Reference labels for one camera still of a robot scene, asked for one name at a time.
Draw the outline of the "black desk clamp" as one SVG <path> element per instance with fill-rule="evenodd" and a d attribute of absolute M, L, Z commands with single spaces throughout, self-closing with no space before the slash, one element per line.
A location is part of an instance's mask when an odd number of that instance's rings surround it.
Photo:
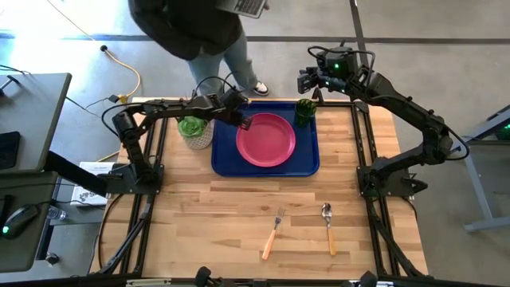
<path fill-rule="evenodd" d="M 12 77 L 11 75 L 7 75 L 6 76 L 7 80 L 5 83 L 3 83 L 2 85 L 0 85 L 0 96 L 5 96 L 5 92 L 4 92 L 4 89 L 11 83 L 15 83 L 15 84 L 19 84 L 19 81 Z"/>

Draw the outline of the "black rounded device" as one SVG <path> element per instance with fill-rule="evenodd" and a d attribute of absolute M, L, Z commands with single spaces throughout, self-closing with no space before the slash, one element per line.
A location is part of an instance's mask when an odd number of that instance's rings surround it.
<path fill-rule="evenodd" d="M 343 281 L 340 287 L 377 287 L 378 278 L 370 271 L 365 272 L 357 281 Z"/>
<path fill-rule="evenodd" d="M 213 279 L 210 276 L 211 274 L 211 270 L 207 267 L 200 267 L 194 278 L 195 285 L 197 287 L 238 287 L 238 285 L 230 279 L 221 277 Z"/>

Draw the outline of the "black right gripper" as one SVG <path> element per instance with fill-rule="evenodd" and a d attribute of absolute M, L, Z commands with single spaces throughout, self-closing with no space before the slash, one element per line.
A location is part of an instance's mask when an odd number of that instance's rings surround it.
<path fill-rule="evenodd" d="M 322 49 L 317 53 L 316 61 L 318 68 L 306 67 L 299 71 L 299 94 L 315 88 L 317 78 L 320 88 L 327 88 L 329 92 L 343 92 L 359 67 L 355 51 L 350 47 Z"/>

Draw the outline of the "pink plastic plate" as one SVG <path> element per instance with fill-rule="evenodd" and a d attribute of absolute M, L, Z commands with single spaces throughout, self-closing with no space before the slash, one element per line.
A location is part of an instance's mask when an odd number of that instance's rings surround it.
<path fill-rule="evenodd" d="M 290 158 L 296 134 L 285 118 L 262 112 L 249 119 L 249 129 L 239 128 L 236 134 L 236 147 L 243 159 L 257 167 L 275 167 Z"/>

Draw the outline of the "white printed box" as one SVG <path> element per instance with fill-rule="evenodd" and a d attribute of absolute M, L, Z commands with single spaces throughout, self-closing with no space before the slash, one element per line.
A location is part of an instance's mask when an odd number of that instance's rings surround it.
<path fill-rule="evenodd" d="M 112 168 L 113 162 L 80 162 L 80 167 L 94 174 L 107 174 Z M 72 206 L 105 206 L 107 199 L 97 195 L 83 187 L 75 186 L 71 198 Z"/>

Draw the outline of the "clear water bottle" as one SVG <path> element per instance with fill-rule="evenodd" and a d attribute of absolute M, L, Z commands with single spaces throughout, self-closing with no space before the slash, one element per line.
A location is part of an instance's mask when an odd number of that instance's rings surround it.
<path fill-rule="evenodd" d="M 64 221 L 66 218 L 67 218 L 67 213 L 64 210 L 62 210 L 61 208 L 58 208 L 56 206 L 49 206 L 48 213 L 47 213 L 47 219 Z"/>

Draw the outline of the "grey desk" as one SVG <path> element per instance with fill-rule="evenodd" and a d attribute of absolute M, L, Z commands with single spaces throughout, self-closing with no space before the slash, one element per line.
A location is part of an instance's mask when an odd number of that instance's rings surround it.
<path fill-rule="evenodd" d="M 31 269 L 41 238 L 58 175 L 44 171 L 53 136 L 63 108 L 70 73 L 1 75 L 0 84 L 14 79 L 0 96 L 0 134 L 18 132 L 20 142 L 13 167 L 0 169 L 0 197 L 11 195 L 12 214 L 18 208 L 41 203 L 38 215 L 14 239 L 0 227 L 0 273 Z"/>

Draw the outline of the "blue plastic tray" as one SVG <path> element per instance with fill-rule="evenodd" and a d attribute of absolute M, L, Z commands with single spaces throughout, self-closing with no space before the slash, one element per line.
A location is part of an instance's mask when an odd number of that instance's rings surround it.
<path fill-rule="evenodd" d="M 225 177 L 308 177 L 320 166 L 316 118 L 305 127 L 295 125 L 294 101 L 253 101 L 239 108 L 243 116 L 268 112 L 285 118 L 296 134 L 294 152 L 280 165 L 257 167 L 241 157 L 236 147 L 239 128 L 218 121 L 214 125 L 211 166 L 217 174 Z"/>

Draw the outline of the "black aluminium table frame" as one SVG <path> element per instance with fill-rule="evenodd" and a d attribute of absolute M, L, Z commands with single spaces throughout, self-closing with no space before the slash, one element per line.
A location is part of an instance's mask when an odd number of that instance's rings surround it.
<path fill-rule="evenodd" d="M 155 157 L 164 166 L 153 211 L 114 275 L 166 278 L 178 284 L 202 266 L 215 277 L 270 285 L 327 285 L 370 271 L 405 275 L 426 271 L 418 226 L 410 206 L 384 199 L 375 210 L 406 255 L 399 261 L 369 223 L 357 168 L 376 148 L 398 152 L 390 113 L 363 112 L 349 101 L 330 100 L 316 111 L 320 167 L 308 177 L 230 178 L 216 174 L 210 149 L 189 149 L 175 120 L 160 120 L 164 140 Z M 328 248 L 322 206 L 331 204 L 336 255 Z M 280 207 L 284 217 L 267 260 L 261 258 Z"/>

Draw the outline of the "spoon with orange handle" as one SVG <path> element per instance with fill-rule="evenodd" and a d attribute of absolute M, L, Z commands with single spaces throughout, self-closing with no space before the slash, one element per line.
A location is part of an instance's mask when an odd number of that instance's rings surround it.
<path fill-rule="evenodd" d="M 332 206 L 330 203 L 325 202 L 322 206 L 321 211 L 322 217 L 326 222 L 326 228 L 328 233 L 328 248 L 331 256 L 336 255 L 335 239 L 332 233 Z"/>

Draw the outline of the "green ribbed cup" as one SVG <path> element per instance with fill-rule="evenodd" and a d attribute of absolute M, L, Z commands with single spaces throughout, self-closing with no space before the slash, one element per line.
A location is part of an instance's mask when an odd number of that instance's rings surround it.
<path fill-rule="evenodd" d="M 305 127 L 316 113 L 316 103 L 309 99 L 300 99 L 295 106 L 295 125 Z"/>

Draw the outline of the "grey metal table leg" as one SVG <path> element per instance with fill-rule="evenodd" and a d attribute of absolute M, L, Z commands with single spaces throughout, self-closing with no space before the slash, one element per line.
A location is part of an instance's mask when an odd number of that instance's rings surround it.
<path fill-rule="evenodd" d="M 510 141 L 495 136 L 507 124 L 510 104 L 463 137 L 470 148 L 465 165 L 483 214 L 483 218 L 465 224 L 468 232 L 510 227 L 510 215 L 502 215 L 496 202 L 498 191 L 510 195 Z"/>

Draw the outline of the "black keyboard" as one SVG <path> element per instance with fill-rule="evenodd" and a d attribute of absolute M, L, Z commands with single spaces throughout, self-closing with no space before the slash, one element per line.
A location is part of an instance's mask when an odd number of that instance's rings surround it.
<path fill-rule="evenodd" d="M 0 170 L 9 169 L 16 165 L 20 140 L 21 134 L 19 132 L 0 134 Z"/>

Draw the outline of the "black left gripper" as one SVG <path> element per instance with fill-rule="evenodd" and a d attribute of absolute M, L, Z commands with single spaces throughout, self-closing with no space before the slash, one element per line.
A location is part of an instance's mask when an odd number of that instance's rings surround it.
<path fill-rule="evenodd" d="M 221 97 L 217 95 L 201 96 L 201 99 L 207 104 L 206 110 L 201 115 L 204 120 L 220 120 L 226 124 L 238 124 L 238 128 L 248 131 L 252 125 L 251 116 L 243 116 L 238 108 L 227 108 L 222 102 Z"/>

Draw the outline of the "fork with orange handle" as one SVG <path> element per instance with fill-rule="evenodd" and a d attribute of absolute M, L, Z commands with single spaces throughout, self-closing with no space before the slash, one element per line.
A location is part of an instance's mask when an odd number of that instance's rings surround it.
<path fill-rule="evenodd" d="M 270 252 L 271 252 L 271 249 L 273 246 L 274 238 L 276 237 L 277 227 L 280 225 L 280 223 L 284 217 L 284 213 L 285 213 L 285 209 L 283 207 L 280 207 L 278 209 L 277 215 L 275 217 L 273 230 L 272 230 L 271 234 L 269 235 L 269 239 L 265 244 L 265 248 L 264 248 L 264 251 L 261 256 L 261 258 L 263 260 L 267 260 L 269 258 L 269 255 L 270 255 Z"/>

